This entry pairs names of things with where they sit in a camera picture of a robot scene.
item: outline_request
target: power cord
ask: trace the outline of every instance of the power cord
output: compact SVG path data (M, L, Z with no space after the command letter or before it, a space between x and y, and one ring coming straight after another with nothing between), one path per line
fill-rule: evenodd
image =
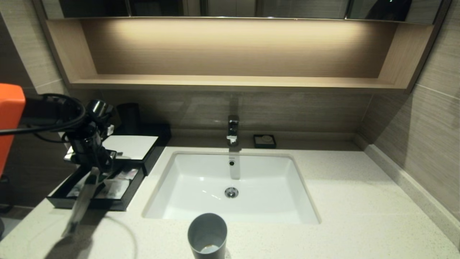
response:
M65 137L67 136L66 134L64 134L61 138L61 140L51 140L51 139L47 139L45 137L43 137L42 135L38 134L38 133L34 133L34 136L36 136L37 138L43 140L43 141L46 141L46 142L50 142L50 143L70 143L70 141L66 140Z
M0 129L0 136L3 136L3 135L17 135L17 134L29 134L29 133L35 133L36 134L36 133L43 132L43 131L58 131L58 130L63 130L65 128L70 128L70 127L73 127L75 125L78 125L79 123L81 123L85 119L86 108L77 99L68 97L68 96L63 95L63 94L42 94L42 96L44 98L46 98L46 97L58 97L58 98L62 98L62 99L72 101L79 107L81 113L77 118L75 118L73 120L70 120L68 122L60 123L60 124L53 124L53 125L40 126L40 127L32 127L32 128L26 128L26 129Z

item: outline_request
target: wall shelf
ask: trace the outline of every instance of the wall shelf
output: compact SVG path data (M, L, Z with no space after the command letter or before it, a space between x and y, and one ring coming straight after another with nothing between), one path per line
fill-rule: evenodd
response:
M207 91L294 91L349 89L363 92L402 92L394 84L376 78L338 77L241 77L187 75L97 75L71 83L79 89L152 89Z
M409 93L440 26L438 20L46 20L36 7L64 81L77 89Z

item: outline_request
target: sink basin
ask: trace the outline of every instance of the sink basin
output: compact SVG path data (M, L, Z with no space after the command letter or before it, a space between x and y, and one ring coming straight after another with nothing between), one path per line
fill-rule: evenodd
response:
M290 157L174 154L144 217L193 220L207 212L227 222L319 224Z

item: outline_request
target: white card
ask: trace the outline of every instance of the white card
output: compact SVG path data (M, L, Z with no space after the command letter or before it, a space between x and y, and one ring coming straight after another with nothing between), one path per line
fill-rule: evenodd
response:
M116 159L142 160L157 139L157 136L111 135L102 145L105 149L123 152L122 155L117 155ZM70 161L73 152L70 147L64 159Z

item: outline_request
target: white countertop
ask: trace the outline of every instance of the white countertop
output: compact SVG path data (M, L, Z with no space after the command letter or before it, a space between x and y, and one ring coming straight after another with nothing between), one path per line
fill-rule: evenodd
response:
M260 150L289 154L305 179L321 224L228 222L232 259L279 258L460 258L450 240L362 151ZM75 241L60 241L70 210L42 201L3 241L2 259L193 258L190 221L143 218L173 152L225 152L224 148L167 147L144 179L126 212L88 212Z

